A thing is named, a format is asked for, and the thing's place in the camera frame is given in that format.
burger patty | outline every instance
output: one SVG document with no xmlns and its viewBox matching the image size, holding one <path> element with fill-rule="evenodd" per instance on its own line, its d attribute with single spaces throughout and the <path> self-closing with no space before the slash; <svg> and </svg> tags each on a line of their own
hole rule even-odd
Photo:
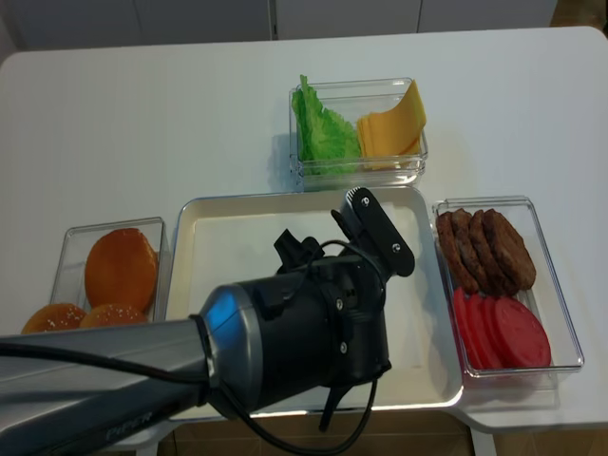
<svg viewBox="0 0 608 456">
<path fill-rule="evenodd" d="M 489 295 L 494 295 L 494 288 L 490 286 L 484 266 L 477 257 L 477 252 L 471 244 L 468 235 L 468 224 L 472 216 L 464 209 L 452 213 L 452 231 L 456 239 L 456 246 L 460 252 L 460 259 L 470 274 L 477 280 L 480 289 Z"/>
<path fill-rule="evenodd" d="M 451 212 L 446 212 L 437 218 L 437 235 L 439 237 L 439 245 L 447 261 L 447 266 L 456 281 L 468 295 L 477 293 L 479 291 L 479 284 L 461 261 L 460 252 L 458 251 L 454 232 L 452 231 Z"/>
<path fill-rule="evenodd" d="M 484 266 L 485 273 L 490 282 L 490 287 L 494 295 L 514 295 L 518 291 L 517 285 L 507 277 L 496 262 L 492 254 L 487 239 L 484 234 L 483 226 L 484 211 L 479 210 L 468 224 L 468 234 L 471 244 L 477 252 L 477 256 Z"/>
<path fill-rule="evenodd" d="M 532 288 L 536 280 L 536 268 L 520 234 L 494 209 L 485 211 L 483 225 L 492 254 L 503 272 L 519 289 Z"/>
</svg>

hamburger bun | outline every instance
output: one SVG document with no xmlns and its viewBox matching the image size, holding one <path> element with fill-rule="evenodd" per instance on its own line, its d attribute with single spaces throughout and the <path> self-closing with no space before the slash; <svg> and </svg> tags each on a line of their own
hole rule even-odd
<svg viewBox="0 0 608 456">
<path fill-rule="evenodd" d="M 105 304 L 96 307 L 83 318 L 81 328 L 102 328 L 106 326 L 126 326 L 147 323 L 143 313 L 131 306 Z"/>
<path fill-rule="evenodd" d="M 88 254 L 86 297 L 92 308 L 111 302 L 143 312 L 152 300 L 157 273 L 156 252 L 140 230 L 113 231 L 101 237 Z"/>
<path fill-rule="evenodd" d="M 86 312 L 73 304 L 49 304 L 31 316 L 21 334 L 76 330 L 85 316 Z"/>
</svg>

cheese slice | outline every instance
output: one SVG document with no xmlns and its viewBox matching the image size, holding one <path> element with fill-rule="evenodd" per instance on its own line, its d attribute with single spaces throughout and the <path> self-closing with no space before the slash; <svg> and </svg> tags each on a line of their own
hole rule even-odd
<svg viewBox="0 0 608 456">
<path fill-rule="evenodd" d="M 357 134 L 364 157 L 382 158 L 416 154 L 419 139 L 427 123 L 425 107 L 412 81 L 408 91 L 393 109 L 362 117 L 357 121 Z"/>
</svg>

red tomato slice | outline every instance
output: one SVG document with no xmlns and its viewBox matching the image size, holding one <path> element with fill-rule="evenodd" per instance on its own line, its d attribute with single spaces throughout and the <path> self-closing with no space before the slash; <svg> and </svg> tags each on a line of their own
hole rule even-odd
<svg viewBox="0 0 608 456">
<path fill-rule="evenodd" d="M 496 335 L 496 322 L 494 321 L 494 306 L 496 305 L 496 298 L 488 296 L 484 299 L 482 303 L 482 318 L 484 319 L 485 324 L 485 333 L 487 334 L 487 338 L 490 341 L 490 345 L 494 352 L 501 359 L 501 363 L 503 363 L 504 368 L 511 367 L 507 356 L 504 354 L 505 348 L 503 347 L 501 341 L 498 339 Z"/>
<path fill-rule="evenodd" d="M 482 362 L 479 359 L 479 354 L 477 354 L 475 351 L 475 347 L 473 346 L 473 342 L 471 340 L 471 333 L 468 330 L 468 325 L 466 324 L 466 300 L 465 292 L 462 288 L 459 288 L 454 292 L 454 313 L 456 315 L 458 332 L 465 343 L 466 357 L 468 358 L 468 362 L 473 368 L 481 369 Z"/>
<path fill-rule="evenodd" d="M 471 332 L 473 346 L 479 354 L 484 369 L 502 369 L 503 363 L 500 356 L 495 352 L 490 339 L 487 335 L 484 317 L 482 315 L 482 305 L 484 299 L 478 294 L 474 294 L 466 307 L 468 317 L 468 328 Z"/>
<path fill-rule="evenodd" d="M 496 335 L 510 364 L 539 368 L 551 364 L 551 346 L 541 322 L 520 301 L 502 297 L 494 305 Z"/>
</svg>

lettuce leaf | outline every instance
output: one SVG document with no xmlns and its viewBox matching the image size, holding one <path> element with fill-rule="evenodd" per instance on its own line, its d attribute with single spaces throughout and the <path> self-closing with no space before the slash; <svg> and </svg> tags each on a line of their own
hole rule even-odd
<svg viewBox="0 0 608 456">
<path fill-rule="evenodd" d="M 361 149 L 357 133 L 351 123 L 335 111 L 323 107 L 316 91 L 300 76 L 301 88 L 292 97 L 292 109 L 297 121 L 300 159 L 311 160 L 357 159 Z M 315 174 L 351 173 L 356 166 L 331 166 L 313 170 Z"/>
</svg>

